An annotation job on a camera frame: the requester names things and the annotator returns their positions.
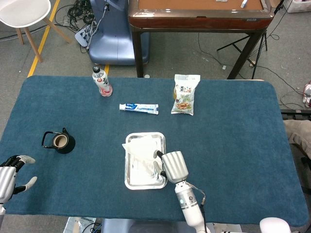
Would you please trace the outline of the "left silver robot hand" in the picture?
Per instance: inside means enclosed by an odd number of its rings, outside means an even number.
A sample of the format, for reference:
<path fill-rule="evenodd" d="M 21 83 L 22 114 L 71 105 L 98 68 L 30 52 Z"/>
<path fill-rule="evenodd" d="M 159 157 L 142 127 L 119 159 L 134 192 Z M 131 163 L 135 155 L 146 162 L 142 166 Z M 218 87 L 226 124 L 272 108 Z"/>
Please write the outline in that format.
<path fill-rule="evenodd" d="M 26 184 L 16 186 L 17 173 L 25 164 L 34 164 L 35 159 L 27 155 L 14 155 L 0 165 L 0 204 L 7 203 L 13 195 L 30 189 L 37 181 L 32 177 Z"/>

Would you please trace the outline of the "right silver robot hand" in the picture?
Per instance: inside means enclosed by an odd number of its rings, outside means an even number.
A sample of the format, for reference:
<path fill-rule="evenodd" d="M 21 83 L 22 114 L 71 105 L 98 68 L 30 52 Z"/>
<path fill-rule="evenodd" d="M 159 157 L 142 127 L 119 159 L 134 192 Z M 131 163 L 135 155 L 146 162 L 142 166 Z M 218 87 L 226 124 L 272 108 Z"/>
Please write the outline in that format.
<path fill-rule="evenodd" d="M 161 151 L 156 150 L 154 152 L 154 159 L 157 157 L 162 161 L 162 168 L 160 168 L 157 161 L 154 161 L 153 163 L 158 174 L 174 184 L 186 180 L 189 172 L 181 151 L 172 151 L 164 154 Z"/>

